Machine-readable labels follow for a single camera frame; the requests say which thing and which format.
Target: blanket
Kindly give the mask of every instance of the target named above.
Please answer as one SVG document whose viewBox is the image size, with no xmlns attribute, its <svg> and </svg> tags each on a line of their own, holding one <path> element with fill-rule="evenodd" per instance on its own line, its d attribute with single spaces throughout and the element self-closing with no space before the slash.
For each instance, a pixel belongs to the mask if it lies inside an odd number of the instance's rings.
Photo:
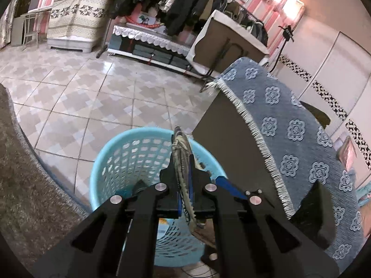
<svg viewBox="0 0 371 278">
<path fill-rule="evenodd" d="M 222 90 L 251 130 L 288 218 L 314 182 L 327 187 L 336 237 L 326 253 L 344 271 L 363 241 L 361 213 L 352 180 L 322 126 L 287 86 L 247 57 L 236 60 L 210 86 Z"/>
<path fill-rule="evenodd" d="M 83 37 L 98 40 L 107 26 L 111 0 L 54 0 L 47 38 Z"/>
</svg>

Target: rug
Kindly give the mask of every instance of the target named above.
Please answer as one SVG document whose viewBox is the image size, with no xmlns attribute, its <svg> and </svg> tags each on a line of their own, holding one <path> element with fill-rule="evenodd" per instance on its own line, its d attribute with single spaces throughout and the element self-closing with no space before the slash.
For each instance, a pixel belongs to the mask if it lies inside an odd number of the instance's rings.
<svg viewBox="0 0 371 278">
<path fill-rule="evenodd" d="M 323 127 L 287 86 L 247 57 L 231 64 L 210 86 L 222 90 L 248 125 L 288 218 L 314 182 L 329 190 L 336 237 L 326 253 L 342 272 L 363 241 L 361 213 L 352 180 Z"/>
<path fill-rule="evenodd" d="M 48 249 L 88 216 L 48 175 L 17 122 L 0 84 L 0 231 L 30 269 Z"/>
</svg>

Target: plastic basket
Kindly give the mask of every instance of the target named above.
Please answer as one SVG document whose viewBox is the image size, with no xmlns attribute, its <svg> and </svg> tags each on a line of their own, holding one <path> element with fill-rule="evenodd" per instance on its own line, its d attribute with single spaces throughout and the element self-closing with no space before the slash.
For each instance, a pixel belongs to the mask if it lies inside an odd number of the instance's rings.
<svg viewBox="0 0 371 278">
<path fill-rule="evenodd" d="M 137 181 L 147 185 L 160 181 L 160 170 L 167 168 L 173 131 L 141 127 L 123 132 L 111 139 L 99 152 L 90 176 L 90 203 L 95 210 L 116 191 L 130 189 Z M 194 156 L 202 162 L 212 179 L 226 176 L 218 161 L 200 144 L 190 139 Z M 181 216 L 157 240 L 155 265 L 185 266 L 196 263 L 205 245 L 190 233 Z"/>
</svg>

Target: tiled floor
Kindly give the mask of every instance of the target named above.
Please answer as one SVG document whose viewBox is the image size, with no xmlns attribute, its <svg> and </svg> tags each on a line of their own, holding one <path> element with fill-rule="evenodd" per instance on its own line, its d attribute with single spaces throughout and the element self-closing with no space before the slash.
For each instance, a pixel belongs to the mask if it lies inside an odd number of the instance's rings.
<svg viewBox="0 0 371 278">
<path fill-rule="evenodd" d="M 214 97 L 201 84 L 133 59 L 95 53 L 7 47 L 0 82 L 42 160 L 89 204 L 93 162 L 107 141 L 135 127 L 180 125 L 191 134 Z"/>
</svg>

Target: metal screw cap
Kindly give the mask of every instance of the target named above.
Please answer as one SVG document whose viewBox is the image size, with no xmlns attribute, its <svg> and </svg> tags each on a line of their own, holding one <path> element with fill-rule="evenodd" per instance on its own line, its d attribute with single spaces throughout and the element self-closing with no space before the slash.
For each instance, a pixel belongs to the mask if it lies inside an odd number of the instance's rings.
<svg viewBox="0 0 371 278">
<path fill-rule="evenodd" d="M 122 197 L 119 196 L 119 195 L 114 195 L 112 196 L 109 201 L 112 203 L 112 204 L 118 204 L 119 202 L 122 201 Z"/>
<path fill-rule="evenodd" d="M 166 184 L 165 183 L 158 183 L 156 184 L 155 186 L 155 189 L 158 190 L 158 191 L 164 191 L 166 189 Z"/>
<path fill-rule="evenodd" d="M 259 205 L 262 202 L 262 199 L 254 195 L 250 198 L 250 203 L 253 205 Z"/>
<path fill-rule="evenodd" d="M 206 186 L 205 186 L 205 189 L 207 190 L 207 191 L 210 191 L 210 192 L 212 192 L 212 191 L 215 191 L 216 190 L 216 185 L 215 184 L 207 184 Z"/>
</svg>

